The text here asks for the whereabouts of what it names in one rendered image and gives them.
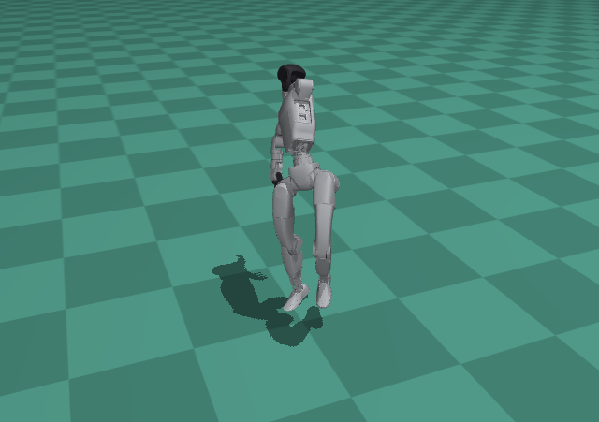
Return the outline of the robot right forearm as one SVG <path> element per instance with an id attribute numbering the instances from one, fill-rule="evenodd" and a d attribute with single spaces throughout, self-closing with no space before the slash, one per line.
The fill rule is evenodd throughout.
<path id="1" fill-rule="evenodd" d="M 275 149 L 275 142 L 276 142 L 276 137 L 273 136 L 272 138 L 272 142 L 271 142 L 271 172 L 270 172 L 270 178 L 273 181 L 277 181 L 276 179 L 276 173 L 277 172 L 281 172 L 282 174 L 282 169 L 283 169 L 283 154 L 284 151 L 282 151 L 281 149 Z M 283 177 L 283 174 L 282 174 Z"/>

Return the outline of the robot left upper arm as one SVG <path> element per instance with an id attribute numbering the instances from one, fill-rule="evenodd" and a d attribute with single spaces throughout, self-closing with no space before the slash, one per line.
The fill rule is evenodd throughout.
<path id="1" fill-rule="evenodd" d="M 295 91 L 298 95 L 299 98 L 301 99 L 310 99 L 311 93 L 313 91 L 314 88 L 314 83 L 312 80 L 309 79 L 299 79 L 297 78 L 296 81 L 294 83 L 292 83 L 287 92 L 282 91 L 282 98 L 283 100 L 285 99 L 285 97 L 287 96 L 287 94 L 293 89 L 295 88 Z"/>

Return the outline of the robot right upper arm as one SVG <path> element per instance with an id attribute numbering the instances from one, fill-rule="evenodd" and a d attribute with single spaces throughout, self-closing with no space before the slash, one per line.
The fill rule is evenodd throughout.
<path id="1" fill-rule="evenodd" d="M 279 112 L 278 112 L 278 121 L 279 121 Z M 283 138 L 282 138 L 281 127 L 280 127 L 279 122 L 276 126 L 276 133 L 274 136 L 276 137 L 275 147 L 283 148 L 284 144 L 283 144 Z"/>

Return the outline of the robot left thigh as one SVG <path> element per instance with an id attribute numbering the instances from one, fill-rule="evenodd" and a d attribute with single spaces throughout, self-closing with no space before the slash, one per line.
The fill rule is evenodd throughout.
<path id="1" fill-rule="evenodd" d="M 333 212 L 336 209 L 335 192 L 340 181 L 327 170 L 315 171 L 313 203 L 315 206 L 315 240 L 313 256 L 326 259 L 330 247 Z"/>

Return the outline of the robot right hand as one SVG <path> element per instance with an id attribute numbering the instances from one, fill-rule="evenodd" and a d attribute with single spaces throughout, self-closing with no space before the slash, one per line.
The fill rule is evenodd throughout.
<path id="1" fill-rule="evenodd" d="M 277 179 L 277 181 L 272 181 L 272 183 L 274 184 L 274 188 L 277 185 L 277 183 L 283 179 L 281 172 L 276 173 L 276 179 Z"/>

